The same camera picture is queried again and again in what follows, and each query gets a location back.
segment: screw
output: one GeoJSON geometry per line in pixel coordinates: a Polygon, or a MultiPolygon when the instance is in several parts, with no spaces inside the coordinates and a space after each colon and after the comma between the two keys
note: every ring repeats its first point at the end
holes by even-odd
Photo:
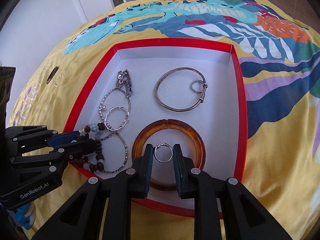
{"type": "Polygon", "coordinates": [[[191,169],[191,173],[192,173],[192,174],[196,174],[196,175],[197,175],[197,174],[200,174],[200,172],[201,172],[201,170],[198,169],[198,168],[192,168],[192,169],[191,169]]]}
{"type": "Polygon", "coordinates": [[[56,166],[50,166],[49,171],[55,172],[57,170],[56,166]]]}
{"type": "Polygon", "coordinates": [[[228,182],[231,184],[231,185],[236,185],[238,184],[238,180],[236,178],[229,178],[228,179],[228,182]]]}
{"type": "Polygon", "coordinates": [[[97,177],[91,177],[90,179],[88,179],[88,182],[90,184],[96,184],[98,182],[98,178],[97,177]]]}
{"type": "Polygon", "coordinates": [[[132,175],[136,173],[136,170],[134,168],[129,168],[125,171],[128,175],[132,175]]]}

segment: patterned blanket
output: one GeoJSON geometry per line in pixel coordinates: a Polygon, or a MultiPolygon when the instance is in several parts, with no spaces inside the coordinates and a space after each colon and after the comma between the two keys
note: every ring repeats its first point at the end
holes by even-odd
{"type": "MultiPolygon", "coordinates": [[[[234,44],[248,109],[243,184],[302,239],[320,215],[320,35],[267,0],[142,0],[81,26],[45,59],[16,102],[9,125],[63,131],[90,73],[122,41],[187,37],[234,44]],[[60,87],[46,84],[52,69],[60,87]]],[[[31,237],[85,181],[68,166],[63,186],[36,200],[31,237]]],[[[192,239],[193,220],[133,203],[132,239],[192,239]]]]}

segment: amber bangle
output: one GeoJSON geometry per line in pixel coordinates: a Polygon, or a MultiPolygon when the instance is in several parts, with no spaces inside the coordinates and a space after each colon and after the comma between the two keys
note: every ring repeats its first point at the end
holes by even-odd
{"type": "MultiPolygon", "coordinates": [[[[197,151],[197,160],[196,160],[195,167],[202,170],[205,163],[205,147],[200,135],[195,129],[193,129],[187,123],[179,120],[175,120],[175,119],[158,120],[147,125],[134,140],[134,143],[132,146],[132,155],[131,155],[132,161],[135,158],[141,157],[142,148],[146,143],[147,139],[154,133],[164,129],[175,129],[175,130],[182,131],[192,139],[193,143],[196,146],[196,151],[197,151]]],[[[159,182],[153,178],[151,178],[150,186],[152,188],[163,190],[163,191],[176,190],[176,184],[159,182]]]]}

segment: wooden floor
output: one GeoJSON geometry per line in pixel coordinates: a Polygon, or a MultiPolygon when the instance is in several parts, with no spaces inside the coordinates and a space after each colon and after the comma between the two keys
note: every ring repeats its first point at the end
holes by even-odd
{"type": "Polygon", "coordinates": [[[269,0],[286,14],[320,33],[320,20],[307,0],[269,0]]]}

